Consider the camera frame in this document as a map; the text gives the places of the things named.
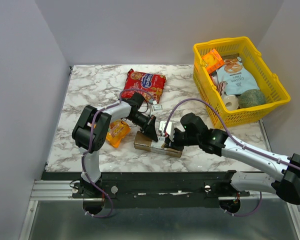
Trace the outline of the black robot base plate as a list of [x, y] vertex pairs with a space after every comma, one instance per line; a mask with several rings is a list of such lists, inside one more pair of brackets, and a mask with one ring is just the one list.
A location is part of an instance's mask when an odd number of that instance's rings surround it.
[[79, 172], [44, 172], [43, 181], [71, 181], [71, 198], [82, 200], [90, 213], [102, 209], [219, 208], [237, 211], [240, 199], [253, 190], [231, 186], [227, 172], [103, 172], [95, 185]]

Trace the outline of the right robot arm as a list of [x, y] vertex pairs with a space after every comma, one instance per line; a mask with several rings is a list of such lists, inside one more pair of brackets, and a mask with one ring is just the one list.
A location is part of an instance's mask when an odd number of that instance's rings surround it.
[[191, 113], [180, 120], [184, 131], [171, 122], [161, 121], [159, 130], [168, 148], [183, 150], [198, 146], [205, 153], [240, 161], [258, 172], [236, 171], [220, 183], [220, 191], [231, 196], [235, 192], [257, 191], [277, 195], [282, 200], [300, 205], [300, 155], [269, 152], [234, 137], [220, 129], [208, 128], [203, 120]]

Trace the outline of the brown cardboard express box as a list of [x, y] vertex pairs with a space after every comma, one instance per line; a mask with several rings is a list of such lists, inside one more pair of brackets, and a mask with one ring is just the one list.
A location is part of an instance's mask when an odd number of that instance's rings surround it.
[[155, 142], [143, 135], [140, 131], [136, 133], [133, 145], [134, 148], [138, 150], [143, 150], [146, 152], [166, 155], [175, 158], [180, 158], [183, 153], [182, 150], [179, 151], [169, 147], [165, 147], [165, 138], [163, 136], [158, 136], [158, 141]]

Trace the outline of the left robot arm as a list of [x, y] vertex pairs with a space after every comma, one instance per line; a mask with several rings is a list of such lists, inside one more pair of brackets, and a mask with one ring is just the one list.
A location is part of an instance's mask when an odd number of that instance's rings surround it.
[[95, 198], [99, 194], [115, 196], [116, 185], [106, 193], [105, 180], [100, 170], [100, 149], [103, 147], [110, 125], [127, 119], [140, 128], [140, 132], [157, 142], [156, 116], [140, 111], [145, 102], [142, 94], [134, 92], [130, 98], [120, 97], [116, 102], [101, 108], [91, 105], [84, 107], [72, 131], [72, 139], [81, 154], [81, 177], [78, 185], [72, 186], [74, 198]]

